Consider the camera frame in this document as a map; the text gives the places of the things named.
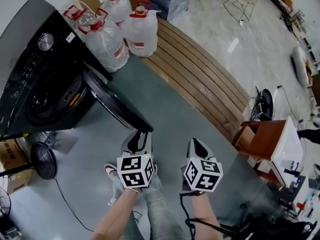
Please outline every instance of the light blue jeans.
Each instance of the light blue jeans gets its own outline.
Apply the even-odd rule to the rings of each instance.
[[[112,172],[113,198],[117,199],[124,191],[124,186],[117,172]],[[185,235],[177,220],[169,210],[168,204],[162,194],[162,184],[156,173],[153,173],[149,188],[142,192],[150,222],[151,240],[185,240]],[[131,212],[130,219],[122,235],[122,240],[144,240]]]

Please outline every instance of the black washing machine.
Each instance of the black washing machine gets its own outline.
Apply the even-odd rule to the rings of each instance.
[[[128,128],[152,132],[111,80],[51,4],[28,0],[0,37],[0,135],[73,128],[97,100]]]

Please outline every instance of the person's left arm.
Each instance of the person's left arm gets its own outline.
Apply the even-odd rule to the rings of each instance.
[[[126,188],[96,226],[90,240],[118,240],[125,231],[138,193]]]

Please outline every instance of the wooden platform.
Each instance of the wooden platform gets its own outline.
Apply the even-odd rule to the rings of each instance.
[[[250,97],[207,51],[159,18],[157,50],[142,61],[232,142]]]

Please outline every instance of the human arm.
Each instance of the human arm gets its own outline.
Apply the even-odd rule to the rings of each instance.
[[[206,193],[199,196],[192,196],[192,206],[196,219],[220,227]],[[222,240],[223,235],[212,227],[195,222],[195,239]]]
[[[126,188],[96,226],[90,240],[118,240],[125,231],[138,193]]]

